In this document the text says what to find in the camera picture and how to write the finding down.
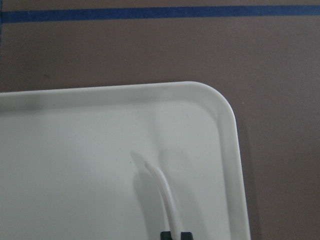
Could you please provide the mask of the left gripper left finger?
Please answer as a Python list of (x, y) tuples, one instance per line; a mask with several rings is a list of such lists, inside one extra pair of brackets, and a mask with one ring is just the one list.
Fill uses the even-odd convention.
[(173, 240), (170, 231), (162, 231), (160, 233), (160, 240)]

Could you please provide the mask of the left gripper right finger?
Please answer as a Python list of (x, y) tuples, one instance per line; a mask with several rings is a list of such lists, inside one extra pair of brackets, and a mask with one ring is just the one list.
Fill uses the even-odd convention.
[(191, 232), (181, 232), (180, 240), (193, 240), (193, 234)]

